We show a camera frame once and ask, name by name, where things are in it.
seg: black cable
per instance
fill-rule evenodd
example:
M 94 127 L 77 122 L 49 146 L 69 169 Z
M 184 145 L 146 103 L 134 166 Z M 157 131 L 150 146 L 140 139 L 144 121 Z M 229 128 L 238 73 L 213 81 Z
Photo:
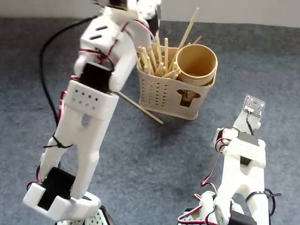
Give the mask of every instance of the black cable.
M 54 40 L 55 38 L 57 38 L 60 34 L 62 34 L 63 32 L 65 32 L 65 31 L 67 31 L 67 30 L 69 30 L 69 29 L 71 29 L 71 28 L 73 28 L 73 27 L 76 27 L 76 26 L 79 26 L 79 25 L 81 25 L 81 24 L 83 24 L 83 23 L 89 22 L 89 21 L 95 19 L 96 17 L 97 17 L 97 16 L 93 16 L 93 17 L 86 18 L 86 19 L 84 19 L 84 20 L 81 20 L 81 21 L 79 21 L 79 22 L 73 23 L 73 24 L 71 24 L 71 25 L 69 25 L 69 26 L 67 26 L 67 27 L 65 27 L 65 28 L 63 28 L 63 29 L 61 29 L 61 30 L 59 30 L 58 32 L 56 32 L 54 35 L 52 35 L 52 36 L 46 41 L 46 43 L 43 45 L 43 47 L 42 47 L 42 49 L 41 49 L 41 51 L 40 51 L 40 53 L 39 53 L 39 76 L 40 76 L 40 81 L 41 81 L 41 83 L 42 83 L 43 90 L 44 90 L 44 93 L 45 93 L 46 98 L 47 98 L 47 100 L 48 100 L 48 103 L 49 103 L 49 105 L 50 105 L 50 107 L 51 107 L 51 110 L 52 110 L 52 112 L 53 112 L 56 126 L 58 126 L 59 117 L 58 117 L 58 115 L 57 115 L 57 112 L 56 112 L 54 103 L 53 103 L 53 101 L 52 101 L 52 99 L 51 99 L 51 96 L 50 96 L 50 94 L 49 94 L 49 91 L 48 91 L 47 86 L 46 86 L 46 83 L 45 83 L 45 75 L 44 75 L 44 68 L 43 68 L 44 53 L 45 53 L 47 47 L 48 47 L 48 46 L 53 42 L 53 40 Z
M 208 217 L 209 217 L 212 213 L 214 213 L 215 211 L 216 211 L 216 207 L 214 208 L 213 211 L 211 211 L 209 214 L 207 214 L 207 216 L 206 216 L 206 218 L 205 218 L 205 223 L 206 223 L 207 225 L 210 225 L 210 222 L 208 221 Z
M 246 117 L 246 123 L 247 123 L 247 125 L 248 125 L 248 128 L 249 128 L 249 130 L 250 130 L 251 135 L 254 135 L 253 129 L 252 129 L 252 127 L 251 127 L 251 125 L 250 125 L 250 123 L 249 123 L 249 121 L 248 121 L 248 117 L 249 117 L 250 115 L 251 115 L 251 113 L 248 113 L 248 115 L 247 115 L 247 117 Z
M 275 209 L 276 209 L 276 201 L 275 201 L 275 196 L 274 196 L 274 194 L 273 194 L 273 192 L 270 190 L 270 189 L 267 189 L 267 188 L 265 188 L 265 190 L 264 190 L 265 192 L 269 192 L 269 194 L 270 194 L 270 196 L 271 196 L 271 198 L 272 198 L 272 210 L 271 210 L 271 212 L 269 213 L 270 214 L 270 217 L 271 216 L 273 216 L 273 214 L 274 214 L 274 212 L 275 212 Z

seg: paper cup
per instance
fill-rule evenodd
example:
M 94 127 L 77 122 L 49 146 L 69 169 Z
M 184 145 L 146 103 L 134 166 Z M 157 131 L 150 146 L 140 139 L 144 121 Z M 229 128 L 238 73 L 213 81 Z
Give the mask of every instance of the paper cup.
M 179 50 L 176 61 L 181 74 L 179 80 L 195 86 L 209 85 L 217 71 L 214 52 L 203 45 L 187 45 Z

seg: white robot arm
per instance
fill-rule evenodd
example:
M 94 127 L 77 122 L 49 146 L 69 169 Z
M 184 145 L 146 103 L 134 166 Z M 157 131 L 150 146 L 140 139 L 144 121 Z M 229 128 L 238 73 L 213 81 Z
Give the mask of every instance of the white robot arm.
M 91 21 L 80 39 L 81 49 L 64 97 L 58 127 L 41 157 L 39 183 L 30 186 L 23 202 L 54 221 L 93 217 L 100 199 L 86 192 L 99 160 L 99 148 L 119 97 L 135 65 L 136 47 L 151 47 L 158 31 L 159 0 L 97 1 L 103 14 Z M 110 62 L 110 68 L 103 65 Z M 89 116 L 87 127 L 82 125 Z M 75 145 L 78 172 L 58 167 Z
M 200 201 L 198 215 L 195 217 L 186 212 L 188 217 L 179 217 L 179 224 L 270 224 L 268 197 L 272 195 L 265 192 L 264 185 L 265 142 L 253 136 L 253 129 L 258 129 L 261 125 L 264 108 L 264 101 L 247 95 L 234 126 L 217 130 L 212 144 L 218 152 L 217 158 L 220 154 L 224 155 L 222 183 L 218 190 L 207 183 L 212 169 L 204 181 L 211 184 L 215 191 L 207 191 L 202 196 L 196 195 Z M 244 215 L 242 207 L 232 200 L 235 193 L 244 196 L 252 217 Z

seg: beige plastic basket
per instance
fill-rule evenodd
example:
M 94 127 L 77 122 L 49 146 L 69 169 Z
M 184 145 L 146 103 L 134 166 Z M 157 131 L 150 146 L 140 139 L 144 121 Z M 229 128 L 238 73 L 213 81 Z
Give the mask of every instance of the beige plastic basket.
M 156 47 L 153 47 L 157 58 Z M 169 62 L 172 61 L 177 48 L 168 49 Z M 139 104 L 149 110 L 186 120 L 197 118 L 205 97 L 215 83 L 215 68 L 212 80 L 203 86 L 194 86 L 179 80 L 149 75 L 138 69 L 140 83 Z

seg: white wall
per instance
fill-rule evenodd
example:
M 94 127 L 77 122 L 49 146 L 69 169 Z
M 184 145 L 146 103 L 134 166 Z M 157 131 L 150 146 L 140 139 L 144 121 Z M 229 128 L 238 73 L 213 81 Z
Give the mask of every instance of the white wall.
M 162 0 L 162 18 L 189 21 L 200 8 L 199 22 L 258 23 L 300 27 L 300 0 Z M 2 0 L 0 16 L 87 17 L 98 7 L 90 0 Z

